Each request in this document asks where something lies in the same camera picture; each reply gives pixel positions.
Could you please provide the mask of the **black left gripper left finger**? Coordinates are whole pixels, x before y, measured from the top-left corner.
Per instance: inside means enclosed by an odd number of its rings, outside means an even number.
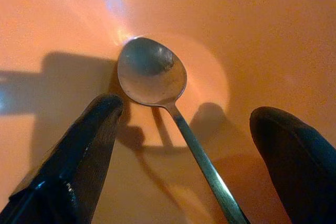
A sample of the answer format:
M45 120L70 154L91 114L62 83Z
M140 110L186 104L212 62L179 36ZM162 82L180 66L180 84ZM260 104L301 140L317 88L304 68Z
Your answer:
M91 223L109 169L122 100L96 97L9 197L1 223Z

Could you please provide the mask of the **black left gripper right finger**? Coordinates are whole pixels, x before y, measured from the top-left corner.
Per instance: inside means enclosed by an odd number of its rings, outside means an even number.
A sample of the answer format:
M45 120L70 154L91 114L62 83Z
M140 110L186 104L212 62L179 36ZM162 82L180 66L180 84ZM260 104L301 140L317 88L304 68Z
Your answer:
M278 108L254 109L249 126L292 223L335 223L335 148Z

